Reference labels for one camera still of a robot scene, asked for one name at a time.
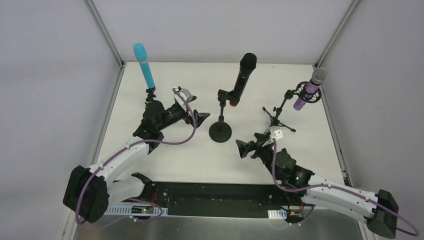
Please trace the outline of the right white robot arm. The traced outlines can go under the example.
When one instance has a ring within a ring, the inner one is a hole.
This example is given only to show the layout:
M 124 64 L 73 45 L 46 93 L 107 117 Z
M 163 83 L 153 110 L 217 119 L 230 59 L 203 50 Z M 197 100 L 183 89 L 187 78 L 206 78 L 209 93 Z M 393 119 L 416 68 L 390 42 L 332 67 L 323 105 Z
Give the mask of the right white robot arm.
M 392 193 L 366 191 L 336 183 L 297 164 L 286 148 L 277 150 L 277 137 L 255 133 L 255 141 L 235 141 L 239 155 L 259 158 L 282 191 L 294 194 L 304 204 L 336 211 L 367 226 L 372 233 L 395 239 L 399 206 Z

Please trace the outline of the round base mic stand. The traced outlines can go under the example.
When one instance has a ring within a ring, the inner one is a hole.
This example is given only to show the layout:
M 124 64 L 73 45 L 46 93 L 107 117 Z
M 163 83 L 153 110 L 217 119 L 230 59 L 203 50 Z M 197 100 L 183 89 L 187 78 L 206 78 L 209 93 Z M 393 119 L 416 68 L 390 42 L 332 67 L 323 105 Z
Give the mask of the round base mic stand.
M 214 142 L 225 143 L 231 138 L 232 129 L 231 126 L 225 122 L 224 108 L 227 105 L 227 101 L 233 106 L 236 106 L 240 102 L 240 98 L 235 96 L 233 90 L 226 91 L 219 89 L 217 100 L 219 101 L 220 114 L 218 116 L 218 121 L 210 126 L 208 134 Z

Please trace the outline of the black tripod clip stand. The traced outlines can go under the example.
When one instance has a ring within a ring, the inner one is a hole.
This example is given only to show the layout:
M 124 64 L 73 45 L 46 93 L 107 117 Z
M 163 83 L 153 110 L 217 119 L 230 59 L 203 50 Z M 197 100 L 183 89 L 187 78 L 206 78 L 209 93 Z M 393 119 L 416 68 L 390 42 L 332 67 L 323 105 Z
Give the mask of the black tripod clip stand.
M 150 107 L 153 107 L 156 104 L 156 88 L 147 88 L 146 89 L 146 100 L 145 100 L 145 110 L 147 111 Z

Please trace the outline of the black microphone orange end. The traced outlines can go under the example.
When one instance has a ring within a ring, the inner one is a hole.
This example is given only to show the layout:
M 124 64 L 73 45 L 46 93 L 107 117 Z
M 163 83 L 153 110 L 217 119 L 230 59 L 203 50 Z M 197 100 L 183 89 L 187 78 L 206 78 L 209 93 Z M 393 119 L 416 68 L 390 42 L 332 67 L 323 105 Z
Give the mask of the black microphone orange end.
M 239 72 L 236 78 L 233 90 L 230 92 L 231 99 L 229 104 L 236 107 L 240 102 L 243 91 L 247 85 L 250 75 L 257 67 L 257 56 L 254 53 L 248 52 L 239 63 Z

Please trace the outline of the purple glitter microphone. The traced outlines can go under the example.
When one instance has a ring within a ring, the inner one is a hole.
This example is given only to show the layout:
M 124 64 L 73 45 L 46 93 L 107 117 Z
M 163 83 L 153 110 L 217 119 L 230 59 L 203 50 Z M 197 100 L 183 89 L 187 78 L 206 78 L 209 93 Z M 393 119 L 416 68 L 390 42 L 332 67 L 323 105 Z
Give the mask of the purple glitter microphone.
M 322 67 L 316 68 L 312 72 L 311 79 L 301 87 L 298 99 L 293 105 L 296 111 L 300 111 L 306 103 L 314 104 L 321 99 L 320 86 L 328 78 L 329 72 Z

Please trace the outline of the blue toy microphone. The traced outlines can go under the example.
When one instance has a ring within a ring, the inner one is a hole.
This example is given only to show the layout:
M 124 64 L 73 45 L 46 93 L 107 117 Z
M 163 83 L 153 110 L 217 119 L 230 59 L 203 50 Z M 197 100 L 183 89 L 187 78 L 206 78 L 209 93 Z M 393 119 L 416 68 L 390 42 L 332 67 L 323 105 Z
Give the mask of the blue toy microphone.
M 147 54 L 145 46 L 142 43 L 135 43 L 133 45 L 133 52 L 141 68 L 147 88 L 154 89 L 156 86 L 155 86 L 155 82 L 154 82 L 151 68 L 149 65 L 148 54 Z

